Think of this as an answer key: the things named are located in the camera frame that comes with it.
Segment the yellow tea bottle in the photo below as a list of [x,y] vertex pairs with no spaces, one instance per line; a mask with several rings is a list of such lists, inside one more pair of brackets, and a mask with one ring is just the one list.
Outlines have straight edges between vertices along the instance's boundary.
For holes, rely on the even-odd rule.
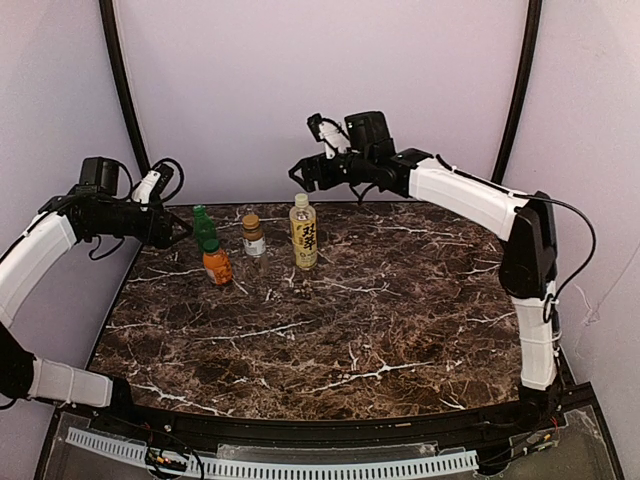
[[312,269],[318,258],[317,220],[306,193],[295,195],[289,220],[296,265],[304,270]]

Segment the brown coffee bottle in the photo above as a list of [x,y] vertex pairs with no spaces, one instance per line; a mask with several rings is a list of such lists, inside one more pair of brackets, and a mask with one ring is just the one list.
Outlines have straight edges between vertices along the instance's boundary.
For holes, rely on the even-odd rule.
[[266,253],[266,241],[260,219],[255,214],[242,218],[243,245],[245,253],[251,257],[260,257]]

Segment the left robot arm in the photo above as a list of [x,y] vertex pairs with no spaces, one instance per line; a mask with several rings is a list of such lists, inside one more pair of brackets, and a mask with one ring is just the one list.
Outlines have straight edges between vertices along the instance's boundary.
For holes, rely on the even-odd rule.
[[184,179],[176,160],[159,160],[119,196],[119,175],[126,170],[115,159],[85,159],[77,184],[43,205],[1,256],[1,393],[11,404],[24,399],[103,410],[133,404],[125,379],[41,358],[27,351],[11,331],[34,287],[79,243],[111,236],[167,249],[192,235],[192,226],[164,207],[174,197],[164,192],[169,182]]

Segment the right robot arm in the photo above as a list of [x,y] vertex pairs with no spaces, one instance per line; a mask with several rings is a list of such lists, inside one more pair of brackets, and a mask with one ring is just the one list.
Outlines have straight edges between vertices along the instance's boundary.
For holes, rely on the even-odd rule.
[[299,160],[288,175],[306,192],[341,184],[364,185],[403,198],[429,202],[492,232],[502,243],[499,282],[518,320],[521,345],[519,412],[512,424],[538,429],[561,408],[561,326],[557,303],[557,200],[538,191],[526,194],[476,177],[440,155],[416,148],[397,151],[381,111],[345,117],[342,123],[320,113],[307,126],[320,154]]

